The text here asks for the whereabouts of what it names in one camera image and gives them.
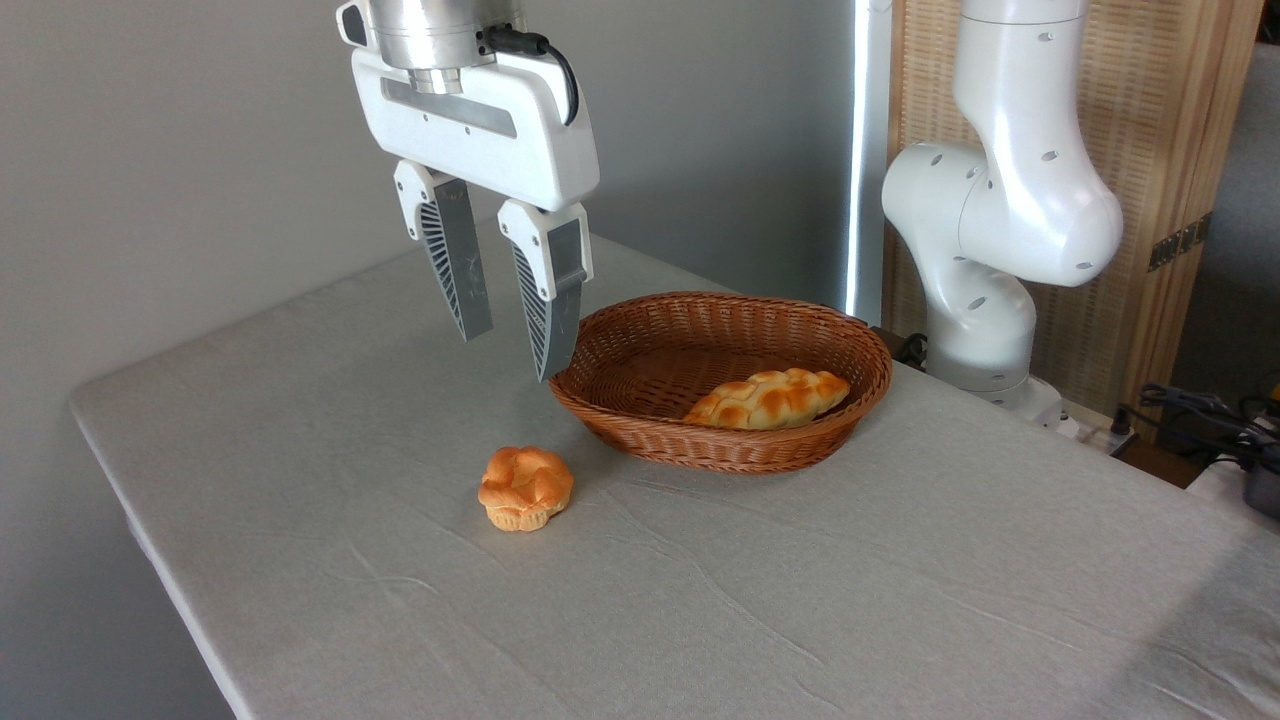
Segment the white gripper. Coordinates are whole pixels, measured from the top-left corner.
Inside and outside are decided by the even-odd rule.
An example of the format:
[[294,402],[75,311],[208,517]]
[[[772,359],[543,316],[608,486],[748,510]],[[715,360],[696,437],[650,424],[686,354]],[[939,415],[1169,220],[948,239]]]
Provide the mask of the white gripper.
[[404,228],[428,252],[463,340],[493,328],[468,182],[511,197],[497,219],[512,243],[535,372],[545,382],[564,370],[594,277],[588,215],[575,202],[600,170],[586,105],[564,123],[561,67],[499,54],[463,68],[463,90],[451,95],[412,90],[406,72],[369,50],[353,50],[351,67],[378,146],[403,158],[393,178]]

